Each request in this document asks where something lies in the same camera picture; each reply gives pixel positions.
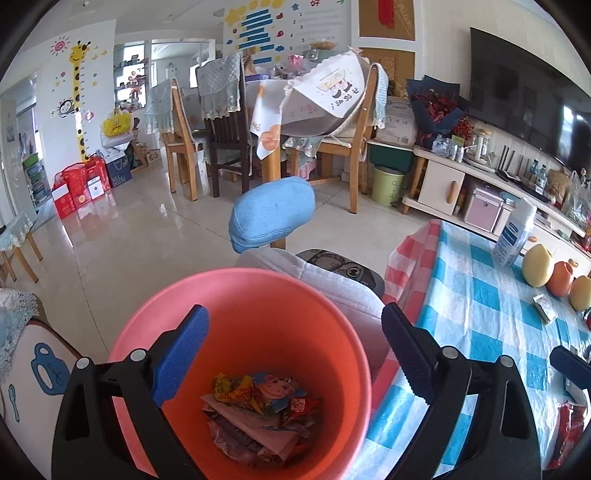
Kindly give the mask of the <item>tan paper packet wrapper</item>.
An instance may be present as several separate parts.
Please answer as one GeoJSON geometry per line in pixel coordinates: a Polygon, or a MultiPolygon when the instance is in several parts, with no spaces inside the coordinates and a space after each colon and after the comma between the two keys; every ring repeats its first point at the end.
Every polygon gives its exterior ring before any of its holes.
{"type": "Polygon", "coordinates": [[[228,433],[238,434],[239,440],[246,440],[249,446],[257,444],[254,451],[259,456],[277,456],[287,460],[294,452],[300,432],[280,427],[280,416],[262,415],[256,411],[236,405],[219,402],[214,395],[200,397],[204,400],[204,412],[212,421],[224,427],[228,433]]]}

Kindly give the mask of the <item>pink plastic trash bucket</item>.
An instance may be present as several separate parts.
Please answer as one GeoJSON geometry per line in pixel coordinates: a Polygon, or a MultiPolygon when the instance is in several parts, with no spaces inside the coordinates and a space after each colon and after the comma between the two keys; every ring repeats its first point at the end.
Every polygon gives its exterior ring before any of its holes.
{"type": "Polygon", "coordinates": [[[129,319],[110,351],[112,362],[149,348],[195,305],[209,331],[176,396],[163,406],[179,440],[211,479],[341,479],[365,438],[370,369],[349,320],[324,295],[269,270],[228,268],[198,273],[158,292],[129,319]],[[263,372],[293,377],[324,401],[310,449],[284,465],[245,466],[211,439],[202,396],[215,375],[263,372]]]}

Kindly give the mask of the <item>dark flower bouquet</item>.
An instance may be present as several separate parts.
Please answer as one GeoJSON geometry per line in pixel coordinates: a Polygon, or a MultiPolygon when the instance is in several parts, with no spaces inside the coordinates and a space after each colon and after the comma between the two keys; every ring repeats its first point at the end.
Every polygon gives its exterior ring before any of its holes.
{"type": "Polygon", "coordinates": [[[458,83],[445,82],[429,75],[407,80],[407,94],[418,126],[416,143],[431,149],[434,141],[457,137],[465,145],[472,136],[469,101],[460,94],[458,83]]]}

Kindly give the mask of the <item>white cushion blue cup print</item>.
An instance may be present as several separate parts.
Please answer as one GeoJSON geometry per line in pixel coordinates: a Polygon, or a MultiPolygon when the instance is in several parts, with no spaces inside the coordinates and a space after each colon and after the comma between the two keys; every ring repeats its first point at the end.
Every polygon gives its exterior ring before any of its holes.
{"type": "Polygon", "coordinates": [[[1,381],[1,415],[12,439],[40,475],[51,477],[53,437],[71,371],[80,358],[50,326],[30,320],[1,381]]]}

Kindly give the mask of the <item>white grey cushion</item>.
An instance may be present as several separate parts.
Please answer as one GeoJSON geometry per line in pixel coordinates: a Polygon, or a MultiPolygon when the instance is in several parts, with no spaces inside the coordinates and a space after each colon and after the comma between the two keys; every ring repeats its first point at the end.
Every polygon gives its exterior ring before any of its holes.
{"type": "Polygon", "coordinates": [[[367,286],[311,265],[287,250],[250,249],[238,256],[236,267],[279,272],[325,295],[346,316],[359,336],[372,376],[382,367],[390,344],[382,330],[384,302],[367,286]]]}

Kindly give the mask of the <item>white milk bottle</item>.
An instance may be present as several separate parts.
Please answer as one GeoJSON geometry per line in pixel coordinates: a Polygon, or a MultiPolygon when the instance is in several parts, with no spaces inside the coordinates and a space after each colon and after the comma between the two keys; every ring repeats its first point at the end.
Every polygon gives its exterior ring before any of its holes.
{"type": "Polygon", "coordinates": [[[536,212],[537,208],[531,202],[521,199],[509,215],[492,252],[499,267],[510,267],[520,255],[531,236],[536,212]]]}

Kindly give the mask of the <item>light wooden chair left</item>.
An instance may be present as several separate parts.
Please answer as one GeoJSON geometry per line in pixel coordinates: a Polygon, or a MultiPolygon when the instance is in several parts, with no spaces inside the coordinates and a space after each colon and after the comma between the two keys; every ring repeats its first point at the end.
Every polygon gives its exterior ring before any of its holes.
{"type": "Polygon", "coordinates": [[[196,201],[199,189],[197,152],[202,144],[193,138],[175,78],[148,90],[144,118],[146,132],[157,134],[163,144],[170,192],[176,192],[176,180],[179,180],[180,185],[188,185],[189,200],[196,201]]]}

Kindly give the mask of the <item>red apple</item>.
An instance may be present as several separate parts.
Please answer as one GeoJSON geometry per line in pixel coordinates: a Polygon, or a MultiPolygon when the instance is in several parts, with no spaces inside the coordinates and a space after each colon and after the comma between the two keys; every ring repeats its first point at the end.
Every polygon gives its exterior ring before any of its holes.
{"type": "Polygon", "coordinates": [[[554,270],[546,284],[546,288],[553,296],[564,297],[569,293],[573,281],[573,261],[559,261],[554,265],[554,270]]]}

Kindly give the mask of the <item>light wooden chair right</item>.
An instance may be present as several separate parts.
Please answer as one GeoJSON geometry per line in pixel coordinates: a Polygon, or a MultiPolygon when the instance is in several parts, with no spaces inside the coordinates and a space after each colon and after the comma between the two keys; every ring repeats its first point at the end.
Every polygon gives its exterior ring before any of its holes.
{"type": "Polygon", "coordinates": [[[389,78],[380,63],[369,65],[366,90],[353,114],[335,133],[322,138],[315,150],[308,183],[320,186],[341,179],[334,175],[334,157],[344,157],[349,166],[349,212],[358,213],[360,193],[369,193],[367,149],[377,129],[384,129],[389,78]]]}

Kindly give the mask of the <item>red snack wrapper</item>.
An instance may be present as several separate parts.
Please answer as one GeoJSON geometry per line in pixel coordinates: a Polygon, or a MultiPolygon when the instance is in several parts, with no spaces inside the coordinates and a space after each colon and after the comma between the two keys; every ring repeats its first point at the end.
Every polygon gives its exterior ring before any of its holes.
{"type": "Polygon", "coordinates": [[[554,451],[548,464],[548,470],[560,467],[579,442],[584,431],[584,415],[586,408],[564,403],[559,409],[559,429],[554,451]]]}

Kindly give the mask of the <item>yellow green oatmeal snack bag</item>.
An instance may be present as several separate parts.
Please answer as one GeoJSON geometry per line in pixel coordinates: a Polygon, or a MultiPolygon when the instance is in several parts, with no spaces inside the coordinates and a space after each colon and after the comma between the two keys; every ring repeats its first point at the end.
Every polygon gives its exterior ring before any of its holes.
{"type": "Polygon", "coordinates": [[[276,429],[308,428],[322,410],[322,398],[302,390],[294,377],[256,373],[231,378],[221,373],[213,377],[212,390],[218,402],[264,417],[276,416],[276,429]]]}

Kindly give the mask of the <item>dark wooden chair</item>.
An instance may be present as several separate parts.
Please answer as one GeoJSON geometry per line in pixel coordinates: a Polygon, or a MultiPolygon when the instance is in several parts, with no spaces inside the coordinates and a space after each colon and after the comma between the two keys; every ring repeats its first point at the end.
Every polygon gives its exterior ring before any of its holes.
{"type": "Polygon", "coordinates": [[[197,85],[209,145],[212,196],[217,198],[221,193],[221,171],[238,175],[245,193],[252,169],[252,134],[247,121],[242,52],[198,67],[197,85]]]}

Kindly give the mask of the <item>white TV cabinet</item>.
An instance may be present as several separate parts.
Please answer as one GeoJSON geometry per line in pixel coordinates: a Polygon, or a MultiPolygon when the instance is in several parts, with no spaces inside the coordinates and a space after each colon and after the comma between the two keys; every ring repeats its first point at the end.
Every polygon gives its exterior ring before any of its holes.
{"type": "Polygon", "coordinates": [[[402,199],[404,213],[413,208],[496,240],[510,213],[526,199],[536,213],[532,239],[524,249],[541,243],[555,260],[572,260],[582,272],[590,269],[590,253],[576,242],[583,230],[551,204],[466,161],[444,158],[421,147],[414,149],[414,155],[412,180],[402,199]]]}

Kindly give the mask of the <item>blue padded stool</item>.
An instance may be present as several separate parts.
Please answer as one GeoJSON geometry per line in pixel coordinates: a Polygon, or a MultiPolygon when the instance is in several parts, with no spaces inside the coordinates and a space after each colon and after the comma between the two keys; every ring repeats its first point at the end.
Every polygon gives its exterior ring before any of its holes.
{"type": "Polygon", "coordinates": [[[311,221],[315,191],[304,179],[288,177],[247,191],[235,201],[228,223],[233,250],[244,251],[287,238],[311,221]]]}

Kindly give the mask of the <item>light wooden chair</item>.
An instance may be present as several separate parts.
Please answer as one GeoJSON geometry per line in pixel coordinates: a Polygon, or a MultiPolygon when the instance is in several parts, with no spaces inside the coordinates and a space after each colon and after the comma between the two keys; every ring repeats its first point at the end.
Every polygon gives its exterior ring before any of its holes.
{"type": "Polygon", "coordinates": [[[175,78],[148,90],[144,118],[146,132],[157,134],[163,144],[170,192],[176,192],[176,180],[179,180],[180,185],[188,185],[189,200],[196,201],[199,189],[197,152],[202,144],[193,138],[175,78]]]}
{"type": "Polygon", "coordinates": [[[320,186],[341,179],[334,175],[334,157],[344,157],[349,166],[349,212],[358,213],[360,193],[369,193],[367,149],[377,129],[384,129],[389,78],[380,63],[369,65],[366,90],[353,114],[335,133],[322,138],[315,150],[308,183],[320,186]]]}

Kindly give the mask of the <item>yellow apple right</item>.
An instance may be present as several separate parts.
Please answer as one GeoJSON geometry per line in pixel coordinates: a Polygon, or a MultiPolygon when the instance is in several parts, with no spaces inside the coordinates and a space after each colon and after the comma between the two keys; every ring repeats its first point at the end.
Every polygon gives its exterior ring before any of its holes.
{"type": "Polygon", "coordinates": [[[571,286],[569,302],[576,312],[583,312],[591,306],[591,278],[580,276],[571,286]]]}

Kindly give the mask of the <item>yellow apple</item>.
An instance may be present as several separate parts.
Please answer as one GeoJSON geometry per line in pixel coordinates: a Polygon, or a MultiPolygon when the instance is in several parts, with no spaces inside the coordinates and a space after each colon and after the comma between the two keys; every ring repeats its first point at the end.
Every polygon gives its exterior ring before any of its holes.
{"type": "Polygon", "coordinates": [[[535,244],[523,258],[522,275],[524,280],[534,288],[547,284],[554,270],[551,253],[543,244],[535,244]]]}
{"type": "Polygon", "coordinates": [[[583,312],[591,306],[591,278],[580,276],[571,286],[569,302],[576,312],[583,312]]]}

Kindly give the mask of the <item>yellow apple left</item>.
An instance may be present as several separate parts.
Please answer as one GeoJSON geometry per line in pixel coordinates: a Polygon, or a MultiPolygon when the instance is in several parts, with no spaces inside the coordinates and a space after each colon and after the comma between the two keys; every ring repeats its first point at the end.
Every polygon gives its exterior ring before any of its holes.
{"type": "Polygon", "coordinates": [[[543,244],[535,244],[523,258],[522,275],[524,280],[534,288],[547,284],[554,270],[551,253],[543,244]]]}

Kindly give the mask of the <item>pink storage box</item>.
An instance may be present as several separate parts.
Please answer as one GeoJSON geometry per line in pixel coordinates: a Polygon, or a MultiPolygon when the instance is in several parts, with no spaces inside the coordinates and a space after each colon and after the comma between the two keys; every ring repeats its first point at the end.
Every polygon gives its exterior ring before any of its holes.
{"type": "Polygon", "coordinates": [[[484,231],[492,232],[503,206],[503,200],[487,189],[473,187],[464,210],[464,221],[484,231]]]}

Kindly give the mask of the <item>green waste bin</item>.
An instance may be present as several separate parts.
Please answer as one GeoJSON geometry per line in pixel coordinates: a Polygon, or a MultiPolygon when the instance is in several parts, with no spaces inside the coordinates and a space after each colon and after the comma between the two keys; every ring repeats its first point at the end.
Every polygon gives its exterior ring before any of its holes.
{"type": "Polygon", "coordinates": [[[383,206],[397,204],[403,192],[405,174],[384,166],[374,168],[372,199],[383,206]]]}

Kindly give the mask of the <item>red gift boxes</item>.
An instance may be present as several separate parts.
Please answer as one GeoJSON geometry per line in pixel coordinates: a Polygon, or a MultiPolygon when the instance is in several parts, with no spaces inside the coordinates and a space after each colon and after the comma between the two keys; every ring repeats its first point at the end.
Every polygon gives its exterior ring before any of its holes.
{"type": "Polygon", "coordinates": [[[64,219],[110,190],[105,160],[92,156],[56,173],[51,194],[59,218],[64,219]]]}

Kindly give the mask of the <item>blue checked tablecloth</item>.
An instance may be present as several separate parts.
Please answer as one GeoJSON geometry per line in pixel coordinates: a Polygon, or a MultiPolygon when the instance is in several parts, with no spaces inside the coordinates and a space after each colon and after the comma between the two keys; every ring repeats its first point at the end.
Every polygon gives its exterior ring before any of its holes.
{"type": "MultiPolygon", "coordinates": [[[[556,346],[590,355],[590,330],[564,299],[534,289],[521,273],[522,257],[507,268],[493,259],[494,242],[454,224],[432,220],[391,252],[384,303],[397,302],[413,325],[441,346],[469,359],[512,357],[533,410],[542,466],[551,461],[559,408],[567,401],[563,377],[550,365],[556,346]],[[533,297],[548,295],[557,318],[548,325],[533,297]]],[[[349,479],[385,479],[415,434],[428,405],[412,393],[391,350],[373,385],[373,415],[349,479]]]]}

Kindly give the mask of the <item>black flat television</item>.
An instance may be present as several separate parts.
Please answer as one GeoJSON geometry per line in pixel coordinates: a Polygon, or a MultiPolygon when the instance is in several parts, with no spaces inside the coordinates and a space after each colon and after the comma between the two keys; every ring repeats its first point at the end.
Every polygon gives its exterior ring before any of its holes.
{"type": "Polygon", "coordinates": [[[472,117],[577,172],[590,169],[590,96],[527,50],[472,27],[472,117]]]}

